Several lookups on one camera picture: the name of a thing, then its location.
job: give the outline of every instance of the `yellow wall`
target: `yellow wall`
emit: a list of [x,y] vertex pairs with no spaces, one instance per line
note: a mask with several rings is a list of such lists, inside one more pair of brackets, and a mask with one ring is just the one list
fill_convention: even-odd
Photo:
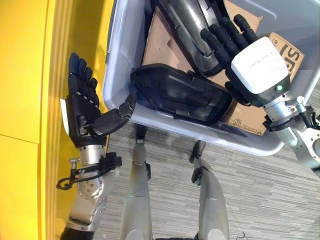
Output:
[[41,237],[41,100],[47,0],[0,1],[0,239]]
[[93,66],[101,94],[112,5],[0,0],[0,240],[51,240],[65,225],[75,192],[55,184],[77,151],[62,129],[59,98],[71,52]]

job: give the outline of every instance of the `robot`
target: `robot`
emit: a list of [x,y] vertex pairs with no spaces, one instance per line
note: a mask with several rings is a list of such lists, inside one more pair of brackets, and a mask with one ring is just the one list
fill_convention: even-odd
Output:
[[[315,112],[304,106],[304,98],[290,94],[287,66],[267,37],[258,38],[241,16],[234,22],[222,18],[220,26],[201,31],[201,38],[214,50],[230,82],[225,84],[234,99],[245,106],[262,107],[270,132],[294,150],[301,164],[320,172],[320,127]],[[111,170],[122,165],[114,152],[105,153],[106,136],[124,126],[132,116],[136,97],[129,94],[119,108],[101,115],[96,94],[97,80],[78,55],[69,59],[69,95],[61,101],[66,132],[79,150],[71,158],[70,176],[58,181],[57,188],[76,184],[77,197],[70,210],[61,240],[91,240],[99,226],[113,186]],[[121,218],[121,240],[151,240],[152,223],[146,162],[146,127],[138,125],[132,167]],[[193,164],[192,182],[200,186],[198,233],[195,240],[229,240],[226,202],[211,166],[201,158],[206,143],[198,141],[189,158]]]

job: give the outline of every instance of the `white plastic bin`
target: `white plastic bin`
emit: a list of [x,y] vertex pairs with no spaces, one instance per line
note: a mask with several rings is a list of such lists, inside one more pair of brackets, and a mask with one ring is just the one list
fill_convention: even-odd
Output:
[[[294,96],[308,99],[320,77],[319,15],[316,0],[232,0],[256,16],[263,16],[258,35],[276,32],[304,54],[304,60],[292,83]],[[150,0],[118,0],[110,36],[103,100],[109,109],[118,107],[129,94],[130,73],[140,66],[145,50],[145,16],[152,16]],[[175,120],[171,116],[136,105],[134,123],[203,140],[245,153],[267,156],[278,152],[283,143],[271,132],[258,136],[246,131],[243,136]]]

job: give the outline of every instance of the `cardboard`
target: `cardboard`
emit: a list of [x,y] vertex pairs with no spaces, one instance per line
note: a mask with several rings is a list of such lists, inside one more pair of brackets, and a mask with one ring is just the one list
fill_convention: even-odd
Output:
[[[233,19],[236,14],[241,14],[254,31],[258,29],[262,17],[257,17],[232,2],[225,1],[225,4],[231,19]],[[287,51],[285,51],[286,55],[289,53],[294,58],[293,51],[289,52],[290,47],[287,48]],[[155,9],[149,29],[149,37],[147,39],[142,65],[156,63],[166,64],[185,72],[189,70],[194,71],[173,37],[171,37],[170,26],[158,7]],[[225,75],[225,71],[208,79],[223,87],[225,86],[225,82],[229,81]],[[234,101],[220,121],[256,135],[262,135],[266,131],[266,128],[262,124],[265,121],[265,115],[266,113],[262,108],[243,106]]]
[[295,46],[293,46],[290,42],[285,40],[279,34],[275,32],[268,33],[266,35],[275,48],[278,50],[282,58],[286,63],[286,67],[288,68],[290,80],[292,81],[304,59],[305,55],[299,51]]

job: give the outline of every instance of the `floor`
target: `floor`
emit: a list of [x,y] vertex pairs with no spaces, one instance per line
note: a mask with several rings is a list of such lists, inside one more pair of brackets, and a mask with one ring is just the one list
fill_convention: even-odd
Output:
[[[319,114],[319,83],[309,100]],[[149,128],[146,157],[154,238],[193,238],[198,231],[200,189],[188,159],[196,140]],[[128,123],[110,137],[108,152],[122,157],[96,240],[119,239],[135,128]],[[284,147],[257,157],[208,144],[202,155],[213,167],[227,203],[231,240],[319,240],[320,180]]]

